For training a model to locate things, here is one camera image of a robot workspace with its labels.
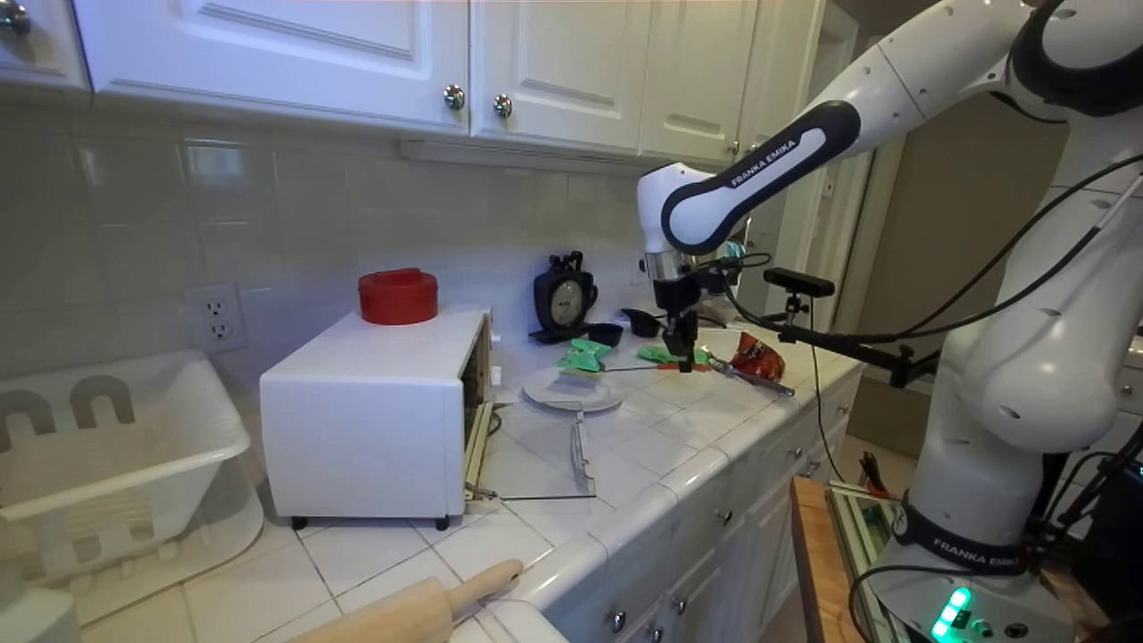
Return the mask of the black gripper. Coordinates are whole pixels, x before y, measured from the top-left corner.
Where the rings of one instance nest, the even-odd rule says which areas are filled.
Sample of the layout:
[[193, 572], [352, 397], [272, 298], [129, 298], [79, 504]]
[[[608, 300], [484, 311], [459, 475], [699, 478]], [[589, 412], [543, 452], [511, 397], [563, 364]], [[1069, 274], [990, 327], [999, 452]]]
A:
[[697, 305], [730, 290], [730, 273], [720, 260], [680, 260], [668, 255], [646, 256], [655, 283], [655, 305], [665, 311], [665, 347], [673, 359], [695, 359], [697, 347]]

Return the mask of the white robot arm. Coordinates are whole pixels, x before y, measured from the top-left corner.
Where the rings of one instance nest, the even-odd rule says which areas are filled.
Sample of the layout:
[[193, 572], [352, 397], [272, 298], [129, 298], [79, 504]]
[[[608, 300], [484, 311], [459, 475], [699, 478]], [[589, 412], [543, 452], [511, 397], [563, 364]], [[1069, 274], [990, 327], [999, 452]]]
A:
[[645, 175], [645, 269], [668, 347], [691, 353], [697, 260], [742, 213], [980, 93], [1066, 142], [1021, 218], [960, 175], [929, 210], [938, 256], [999, 260], [997, 300], [939, 347], [916, 483], [854, 592], [923, 643], [1073, 643], [1038, 555], [1055, 465], [1113, 433], [1143, 317], [1143, 0], [938, 0], [736, 165]]

